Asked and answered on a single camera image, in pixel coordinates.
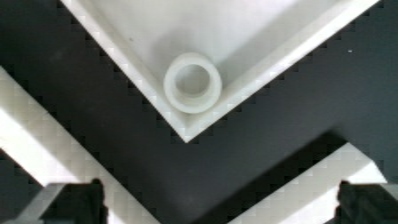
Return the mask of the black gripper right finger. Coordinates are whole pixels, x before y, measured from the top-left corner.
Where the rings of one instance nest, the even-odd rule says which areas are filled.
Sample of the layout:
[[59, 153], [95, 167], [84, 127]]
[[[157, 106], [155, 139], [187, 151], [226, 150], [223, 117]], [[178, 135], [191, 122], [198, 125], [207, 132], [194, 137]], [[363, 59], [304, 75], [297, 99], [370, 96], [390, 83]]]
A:
[[398, 184], [354, 184], [338, 191], [334, 224], [398, 224]]

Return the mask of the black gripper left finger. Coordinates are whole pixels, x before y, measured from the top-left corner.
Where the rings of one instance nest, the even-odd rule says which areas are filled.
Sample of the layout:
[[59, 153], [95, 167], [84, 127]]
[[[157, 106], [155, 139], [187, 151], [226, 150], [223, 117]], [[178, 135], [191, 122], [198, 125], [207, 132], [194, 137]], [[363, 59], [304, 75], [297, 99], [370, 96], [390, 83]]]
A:
[[13, 224], [109, 224], [102, 181], [52, 183], [13, 219]]

